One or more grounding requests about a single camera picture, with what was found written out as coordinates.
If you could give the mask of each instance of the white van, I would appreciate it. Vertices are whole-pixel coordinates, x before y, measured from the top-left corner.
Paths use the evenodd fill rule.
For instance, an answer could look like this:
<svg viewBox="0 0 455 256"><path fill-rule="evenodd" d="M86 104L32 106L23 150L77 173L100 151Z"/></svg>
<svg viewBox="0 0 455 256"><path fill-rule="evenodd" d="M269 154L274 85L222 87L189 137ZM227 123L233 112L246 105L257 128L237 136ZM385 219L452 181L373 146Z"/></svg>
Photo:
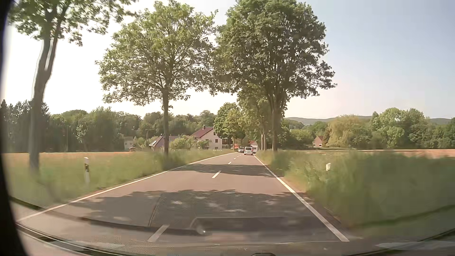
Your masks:
<svg viewBox="0 0 455 256"><path fill-rule="evenodd" d="M245 147L244 155L253 155L253 149L251 147Z"/></svg>
<svg viewBox="0 0 455 256"><path fill-rule="evenodd" d="M251 146L253 149L253 154L256 154L258 152L258 147L257 146Z"/></svg>

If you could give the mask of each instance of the roof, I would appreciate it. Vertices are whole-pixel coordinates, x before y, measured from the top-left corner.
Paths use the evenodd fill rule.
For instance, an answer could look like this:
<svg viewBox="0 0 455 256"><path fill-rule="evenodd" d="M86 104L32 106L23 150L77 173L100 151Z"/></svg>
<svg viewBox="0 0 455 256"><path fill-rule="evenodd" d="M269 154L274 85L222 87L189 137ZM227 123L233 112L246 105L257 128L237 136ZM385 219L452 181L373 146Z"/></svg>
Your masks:
<svg viewBox="0 0 455 256"><path fill-rule="evenodd" d="M208 132L210 132L212 130L213 130L213 127L210 127L210 126L202 127L201 129L199 129L195 133L193 133L191 136L193 136L195 138L201 138L202 136L204 136L205 134L207 134Z"/></svg>
<svg viewBox="0 0 455 256"><path fill-rule="evenodd" d="M169 136L169 143L181 136ZM150 143L150 147L161 148L164 147L164 136L158 137L154 142Z"/></svg>

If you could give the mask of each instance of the field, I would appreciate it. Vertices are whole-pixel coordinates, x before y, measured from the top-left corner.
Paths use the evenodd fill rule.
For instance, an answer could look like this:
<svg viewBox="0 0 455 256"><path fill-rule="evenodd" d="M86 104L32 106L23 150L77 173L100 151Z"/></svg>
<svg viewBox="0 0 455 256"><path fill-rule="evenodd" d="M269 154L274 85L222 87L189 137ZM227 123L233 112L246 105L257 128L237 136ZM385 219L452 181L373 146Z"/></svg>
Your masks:
<svg viewBox="0 0 455 256"><path fill-rule="evenodd" d="M451 149L258 154L277 175L363 235L454 228L454 156Z"/></svg>
<svg viewBox="0 0 455 256"><path fill-rule="evenodd" d="M169 152L41 153L40 176L28 170L28 154L2 154L11 196L40 207L66 202L140 177L231 150ZM84 182L84 157L90 160L90 184Z"/></svg>

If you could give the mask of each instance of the windshield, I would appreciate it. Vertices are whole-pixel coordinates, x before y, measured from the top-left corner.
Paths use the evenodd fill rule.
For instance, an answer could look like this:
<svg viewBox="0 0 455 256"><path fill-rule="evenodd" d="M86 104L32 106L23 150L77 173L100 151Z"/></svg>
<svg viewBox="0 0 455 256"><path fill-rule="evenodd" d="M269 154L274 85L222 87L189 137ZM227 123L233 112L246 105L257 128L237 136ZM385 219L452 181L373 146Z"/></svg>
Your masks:
<svg viewBox="0 0 455 256"><path fill-rule="evenodd" d="M17 233L31 255L455 255L435 237L455 228L453 10L11 1Z"/></svg>

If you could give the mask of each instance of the hill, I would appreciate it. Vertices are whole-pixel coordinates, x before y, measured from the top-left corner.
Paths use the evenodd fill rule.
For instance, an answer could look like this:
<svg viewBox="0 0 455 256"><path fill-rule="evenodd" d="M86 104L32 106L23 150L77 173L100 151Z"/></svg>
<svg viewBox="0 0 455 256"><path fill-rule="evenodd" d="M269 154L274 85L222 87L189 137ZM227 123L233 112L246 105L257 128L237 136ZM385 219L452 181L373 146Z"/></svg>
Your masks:
<svg viewBox="0 0 455 256"><path fill-rule="evenodd" d="M358 116L360 119L370 119L371 116ZM319 118L297 118L297 117L290 117L290 118L284 118L287 120L294 120L297 122L301 122L304 125L310 125L314 124L317 121L321 122L330 122L334 120L335 118L326 118L326 119L319 119ZM430 121L435 124L448 124L450 122L450 119L448 118L430 118Z"/></svg>

